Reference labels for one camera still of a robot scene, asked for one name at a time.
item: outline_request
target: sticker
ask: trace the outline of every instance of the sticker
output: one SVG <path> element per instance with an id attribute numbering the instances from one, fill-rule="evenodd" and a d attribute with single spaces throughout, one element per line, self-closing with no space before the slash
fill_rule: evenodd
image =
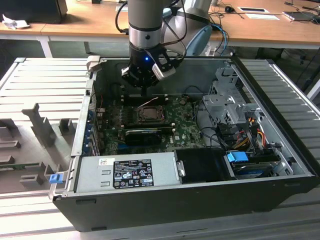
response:
<path id="1" fill-rule="evenodd" d="M 112 163 L 114 173 L 113 187 L 115 189 L 154 186 L 151 159 L 130 161 L 113 160 Z"/>
<path id="2" fill-rule="evenodd" d="M 105 165 L 113 165 L 115 159 L 114 158 L 100 158 L 99 159 L 99 165 L 105 166 Z"/>

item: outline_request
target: blue clip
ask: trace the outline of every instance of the blue clip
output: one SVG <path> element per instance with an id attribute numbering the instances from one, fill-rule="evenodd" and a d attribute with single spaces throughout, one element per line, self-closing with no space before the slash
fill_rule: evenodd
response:
<path id="1" fill-rule="evenodd" d="M 232 162 L 248 162 L 249 159 L 244 151 L 232 151 L 227 155 L 230 163 Z"/>
<path id="2" fill-rule="evenodd" d="M 51 174 L 49 182 L 51 184 L 63 184 L 64 183 L 64 174 L 63 173 Z"/>

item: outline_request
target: white table leg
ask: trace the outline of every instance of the white table leg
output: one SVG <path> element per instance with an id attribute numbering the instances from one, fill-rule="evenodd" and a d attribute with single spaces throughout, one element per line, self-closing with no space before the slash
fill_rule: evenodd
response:
<path id="1" fill-rule="evenodd" d="M 50 39 L 48 36 L 38 36 L 37 40 L 40 42 L 44 56 L 46 58 L 52 58 L 52 53 L 50 50 L 49 42 Z"/>
<path id="2" fill-rule="evenodd" d="M 85 49 L 86 54 L 91 53 L 89 42 L 87 42 L 87 41 L 84 42 L 84 49 Z"/>
<path id="3" fill-rule="evenodd" d="M 313 86 L 313 88 L 310 90 L 310 92 L 307 94 L 307 97 L 313 101 L 314 98 L 318 95 L 320 92 L 320 79 L 316 82 L 316 84 Z"/>

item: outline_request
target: gray floor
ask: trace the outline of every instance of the gray floor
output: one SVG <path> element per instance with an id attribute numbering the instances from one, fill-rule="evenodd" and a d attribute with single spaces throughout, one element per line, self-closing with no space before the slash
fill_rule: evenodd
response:
<path id="1" fill-rule="evenodd" d="M 54 58 L 87 58 L 83 42 L 50 42 L 51 51 Z M 103 57 L 125 57 L 129 55 L 129 45 L 123 43 L 101 43 L 90 42 L 92 54 Z M 257 53 L 257 48 L 254 47 L 236 47 L 236 55 L 243 59 L 254 59 Z M 276 61 L 276 64 L 284 71 L 287 76 L 297 82 L 297 79 L 312 57 L 316 50 L 304 50 L 306 60 L 301 64 L 298 50 L 287 49 L 282 53 L 281 59 Z M 268 48 L 264 51 L 266 59 L 275 59 L 279 53 L 278 49 Z M 5 74 L 12 62 L 17 57 L 27 58 L 44 58 L 41 45 L 37 41 L 22 41 L 22 40 L 0 40 L 0 78 Z M 308 70 L 303 74 L 298 82 L 298 87 L 302 87 L 304 81 L 320 64 L 320 54 L 310 64 Z M 320 103 L 320 96 L 314 101 Z"/>

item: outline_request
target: motherboard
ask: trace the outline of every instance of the motherboard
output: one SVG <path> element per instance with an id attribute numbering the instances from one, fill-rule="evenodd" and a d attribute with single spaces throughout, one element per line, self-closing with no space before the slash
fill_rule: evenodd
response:
<path id="1" fill-rule="evenodd" d="M 187 96 L 162 98 L 108 102 L 102 125 L 104 155 L 203 148 L 203 135 L 195 123 L 196 103 Z"/>

